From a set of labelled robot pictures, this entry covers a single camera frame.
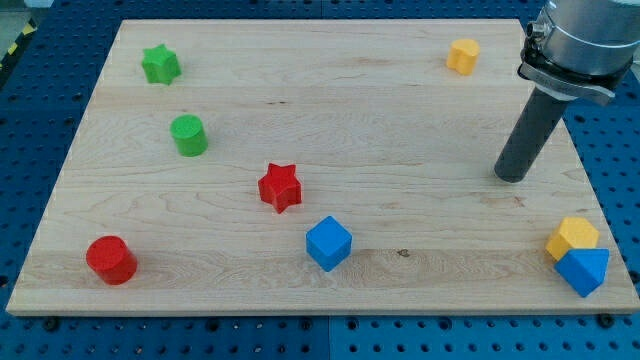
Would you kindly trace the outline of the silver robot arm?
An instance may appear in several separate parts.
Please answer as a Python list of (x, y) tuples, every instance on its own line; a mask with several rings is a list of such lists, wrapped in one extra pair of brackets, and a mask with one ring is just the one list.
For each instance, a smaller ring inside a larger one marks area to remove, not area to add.
[(606, 105), (639, 47), (634, 0), (548, 0), (525, 28), (519, 75), (564, 101)]

